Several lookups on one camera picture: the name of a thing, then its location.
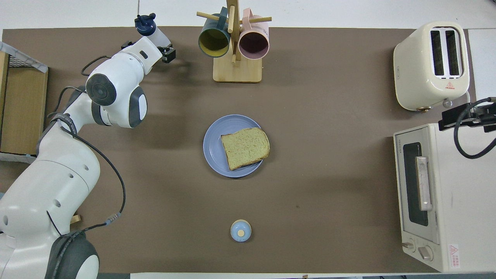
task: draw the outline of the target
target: white microwave oven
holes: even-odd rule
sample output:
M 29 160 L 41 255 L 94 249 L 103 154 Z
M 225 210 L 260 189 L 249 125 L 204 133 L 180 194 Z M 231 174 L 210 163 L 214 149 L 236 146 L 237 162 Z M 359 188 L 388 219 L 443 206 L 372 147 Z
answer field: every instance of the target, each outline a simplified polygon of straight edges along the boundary
M 463 157 L 453 129 L 427 124 L 394 134 L 403 251 L 443 273 L 496 271 L 496 149 Z M 475 154 L 496 133 L 461 127 Z

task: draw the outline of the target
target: oven door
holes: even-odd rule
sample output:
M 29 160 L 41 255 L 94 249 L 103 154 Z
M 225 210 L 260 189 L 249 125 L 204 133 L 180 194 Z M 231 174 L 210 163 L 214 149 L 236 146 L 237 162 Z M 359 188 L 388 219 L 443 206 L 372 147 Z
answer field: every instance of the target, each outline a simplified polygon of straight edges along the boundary
M 403 230 L 439 244 L 428 127 L 395 136 Z

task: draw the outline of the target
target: oven window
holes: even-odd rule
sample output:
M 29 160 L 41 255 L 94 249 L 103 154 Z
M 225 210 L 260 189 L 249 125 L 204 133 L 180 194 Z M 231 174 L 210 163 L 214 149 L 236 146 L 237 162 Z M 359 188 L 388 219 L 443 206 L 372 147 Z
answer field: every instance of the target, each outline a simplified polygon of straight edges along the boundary
M 415 157 L 422 156 L 420 142 L 403 145 L 403 156 L 405 160 L 406 194 L 410 221 L 422 226 L 428 226 L 427 211 L 420 210 L 417 170 L 415 168 Z

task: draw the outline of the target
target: brown table surface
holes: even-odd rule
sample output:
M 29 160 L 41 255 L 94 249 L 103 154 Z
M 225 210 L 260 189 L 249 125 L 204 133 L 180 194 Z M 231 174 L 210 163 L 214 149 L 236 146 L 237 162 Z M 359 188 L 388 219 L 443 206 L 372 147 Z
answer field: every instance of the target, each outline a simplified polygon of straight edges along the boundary
M 126 182 L 122 217 L 87 233 L 101 272 L 434 272 L 401 249 L 391 137 L 437 122 L 444 110 L 410 112 L 396 101 L 393 49 L 413 30 L 271 28 L 259 84 L 215 83 L 213 61 L 197 45 L 200 27 L 162 30 L 177 58 L 141 83 L 144 122 L 80 133 Z M 86 63 L 137 39 L 127 27 L 3 33 L 50 67 L 47 113 L 64 86 L 85 83 Z M 203 156 L 206 130 L 228 114 L 251 117 L 270 140 L 270 156 L 241 179 L 217 174 Z M 119 181 L 100 163 L 79 227 L 121 204 Z M 26 166 L 0 162 L 0 191 Z M 229 235 L 240 218 L 253 229 L 246 243 Z

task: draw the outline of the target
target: mug rack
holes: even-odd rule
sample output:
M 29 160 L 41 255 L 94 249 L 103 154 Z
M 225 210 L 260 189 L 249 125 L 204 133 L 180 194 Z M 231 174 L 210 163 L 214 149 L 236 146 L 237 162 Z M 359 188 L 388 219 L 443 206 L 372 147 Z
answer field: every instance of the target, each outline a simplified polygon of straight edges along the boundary
M 262 58 L 248 59 L 241 55 L 239 0 L 227 0 L 228 33 L 231 34 L 230 48 L 224 56 L 214 58 L 213 79 L 216 82 L 257 83 L 262 80 Z M 218 16 L 196 12 L 197 16 L 219 20 Z M 272 21 L 272 17 L 251 18 L 250 23 Z

